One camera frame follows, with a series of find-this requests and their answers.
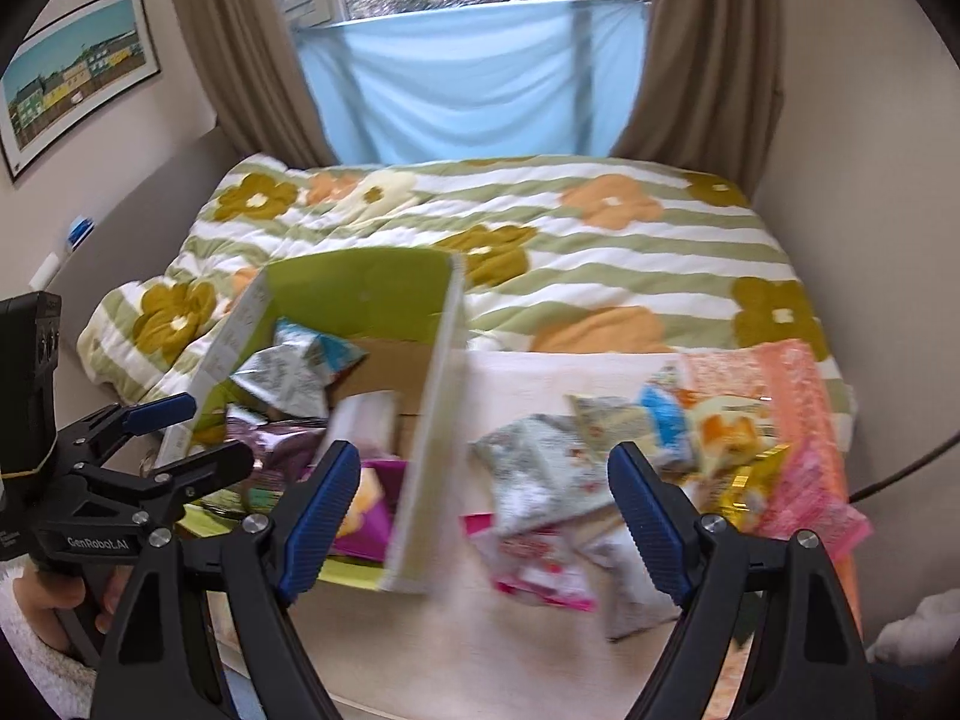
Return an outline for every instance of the striped bedding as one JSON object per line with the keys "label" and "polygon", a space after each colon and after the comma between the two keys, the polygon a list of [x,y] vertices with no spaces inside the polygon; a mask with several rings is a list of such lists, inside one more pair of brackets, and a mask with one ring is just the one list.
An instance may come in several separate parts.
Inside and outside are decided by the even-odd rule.
{"label": "striped bedding", "polygon": [[[371,202],[379,194],[367,191],[358,219],[344,213],[355,191],[316,201],[311,190],[330,179],[366,180],[371,170],[288,170],[262,155],[241,162],[200,209],[165,274],[123,285],[98,306],[79,343],[88,375],[128,402],[174,394],[267,262],[360,245],[438,245],[467,256],[477,348],[630,353],[804,338],[817,351],[846,445],[851,401],[819,322],[784,251],[735,186],[579,157],[433,162],[389,173],[385,186],[400,186],[403,201],[379,213]],[[256,181],[245,183],[250,176]],[[241,207],[246,186],[269,191]]]}

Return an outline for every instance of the blue gripper pad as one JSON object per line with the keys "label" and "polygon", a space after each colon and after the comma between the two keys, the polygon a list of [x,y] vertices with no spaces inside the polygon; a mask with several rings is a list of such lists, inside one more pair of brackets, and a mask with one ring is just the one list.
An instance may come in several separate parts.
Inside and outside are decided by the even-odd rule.
{"label": "blue gripper pad", "polygon": [[277,592],[287,604],[314,586],[359,485],[357,450],[347,442],[333,442],[310,478],[288,488],[280,499],[275,515],[280,514],[277,509],[291,493],[309,493],[308,486],[315,488],[312,497],[301,504],[299,519],[291,526],[282,547],[283,572],[277,582]]}
{"label": "blue gripper pad", "polygon": [[613,500],[654,586],[682,607],[700,581],[702,556],[694,527],[697,509],[683,490],[661,481],[632,443],[613,447],[607,476]]}
{"label": "blue gripper pad", "polygon": [[145,436],[155,430],[186,422],[197,410],[197,401],[192,395],[181,392],[163,400],[155,400],[135,406],[127,412],[123,429],[132,436]]}

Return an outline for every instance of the yellow package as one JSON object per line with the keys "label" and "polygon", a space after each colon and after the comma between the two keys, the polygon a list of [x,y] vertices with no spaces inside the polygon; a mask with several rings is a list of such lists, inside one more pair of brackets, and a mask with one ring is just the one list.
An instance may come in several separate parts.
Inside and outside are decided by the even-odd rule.
{"label": "yellow package", "polygon": [[776,444],[769,401],[717,395],[688,411],[697,445],[700,471],[707,478],[742,466]]}
{"label": "yellow package", "polygon": [[717,480],[714,495],[704,510],[721,514],[741,533],[750,533],[766,511],[789,452],[790,445],[781,443]]}

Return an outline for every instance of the mustard yellow flower pattern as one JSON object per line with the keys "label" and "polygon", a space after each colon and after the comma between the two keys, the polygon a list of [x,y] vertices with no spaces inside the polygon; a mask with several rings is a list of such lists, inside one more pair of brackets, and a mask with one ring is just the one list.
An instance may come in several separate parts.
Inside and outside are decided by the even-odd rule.
{"label": "mustard yellow flower pattern", "polygon": [[216,305],[209,282],[155,284],[140,299],[143,314],[133,324],[133,342],[144,354],[158,351],[173,365],[210,321]]}
{"label": "mustard yellow flower pattern", "polygon": [[507,224],[491,230],[477,224],[434,245],[467,255],[467,275],[474,285],[497,287],[529,271],[530,261],[523,244],[534,236],[534,227]]}
{"label": "mustard yellow flower pattern", "polygon": [[810,344],[817,360],[829,357],[824,330],[799,281],[744,276],[733,282],[733,299],[740,306],[733,335],[741,347],[799,338]]}
{"label": "mustard yellow flower pattern", "polygon": [[277,218],[296,202],[299,189],[289,181],[275,181],[269,175],[252,172],[238,186],[230,187],[217,200],[213,218],[227,221],[244,217]]}
{"label": "mustard yellow flower pattern", "polygon": [[739,208],[750,207],[740,188],[725,178],[705,172],[684,172],[683,177],[690,182],[686,193],[695,200],[718,208],[728,208],[731,205]]}

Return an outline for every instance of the picture frame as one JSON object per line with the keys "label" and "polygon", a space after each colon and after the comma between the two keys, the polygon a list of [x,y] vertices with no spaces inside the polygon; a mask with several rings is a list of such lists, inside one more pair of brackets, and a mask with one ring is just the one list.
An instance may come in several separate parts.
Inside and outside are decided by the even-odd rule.
{"label": "picture frame", "polygon": [[93,0],[28,35],[0,79],[11,181],[120,95],[160,74],[143,0]]}

